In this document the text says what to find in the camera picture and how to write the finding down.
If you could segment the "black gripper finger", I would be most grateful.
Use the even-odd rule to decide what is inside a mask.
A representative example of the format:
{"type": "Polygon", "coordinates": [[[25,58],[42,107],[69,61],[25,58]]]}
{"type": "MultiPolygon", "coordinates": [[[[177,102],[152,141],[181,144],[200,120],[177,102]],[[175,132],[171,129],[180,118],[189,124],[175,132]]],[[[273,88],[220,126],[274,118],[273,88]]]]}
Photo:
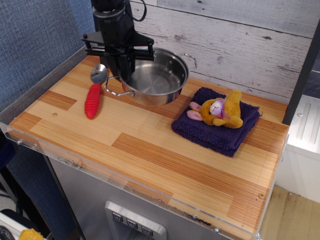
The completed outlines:
{"type": "Polygon", "coordinates": [[[130,78],[136,69],[136,59],[134,55],[128,54],[125,57],[125,66],[126,66],[125,76],[127,78],[130,78]]]}
{"type": "Polygon", "coordinates": [[[114,77],[122,79],[125,70],[125,55],[122,52],[104,51],[104,59],[114,77]]]}

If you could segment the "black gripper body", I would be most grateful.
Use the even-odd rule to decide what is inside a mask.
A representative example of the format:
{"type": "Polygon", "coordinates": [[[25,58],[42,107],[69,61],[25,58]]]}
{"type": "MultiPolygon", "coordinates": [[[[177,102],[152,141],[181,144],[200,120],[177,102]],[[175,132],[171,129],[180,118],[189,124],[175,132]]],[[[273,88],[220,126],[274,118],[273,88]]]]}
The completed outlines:
{"type": "Polygon", "coordinates": [[[98,31],[85,33],[81,40],[85,42],[89,55],[130,56],[135,60],[155,59],[154,40],[135,30],[134,20],[129,15],[120,17],[95,17],[98,31]]]}

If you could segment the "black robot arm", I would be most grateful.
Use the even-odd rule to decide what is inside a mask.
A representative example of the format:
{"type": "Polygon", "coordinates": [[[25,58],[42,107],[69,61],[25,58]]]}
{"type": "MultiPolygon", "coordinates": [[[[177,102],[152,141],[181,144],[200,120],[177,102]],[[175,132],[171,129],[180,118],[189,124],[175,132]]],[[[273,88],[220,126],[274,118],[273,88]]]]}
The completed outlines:
{"type": "Polygon", "coordinates": [[[88,55],[103,57],[112,74],[123,80],[134,73],[136,60],[155,60],[154,40],[135,30],[135,22],[147,15],[146,4],[140,19],[133,16],[129,0],[92,0],[91,5],[96,31],[81,37],[88,55]]]}

